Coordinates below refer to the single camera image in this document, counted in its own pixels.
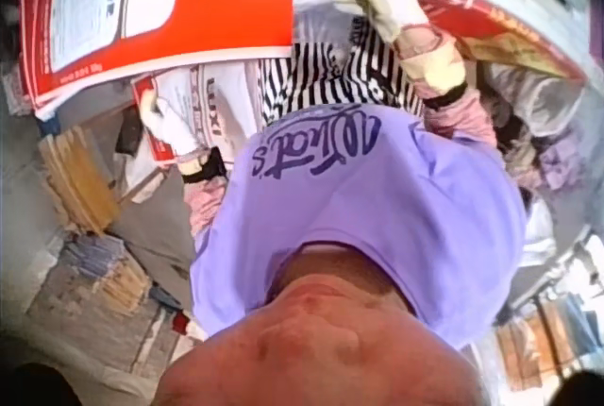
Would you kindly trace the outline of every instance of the man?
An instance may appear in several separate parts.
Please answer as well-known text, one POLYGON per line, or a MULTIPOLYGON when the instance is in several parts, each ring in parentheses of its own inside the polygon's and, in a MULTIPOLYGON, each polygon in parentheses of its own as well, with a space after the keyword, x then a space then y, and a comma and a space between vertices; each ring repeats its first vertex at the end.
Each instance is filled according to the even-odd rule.
MULTIPOLYGON (((193 312, 210 339, 168 369, 158 405, 483 403, 457 349, 506 298, 521 196, 454 41, 417 0, 335 1, 393 46, 425 119, 327 105, 249 141, 195 238, 193 312)), ((193 196, 204 150, 173 110, 143 101, 193 196)))

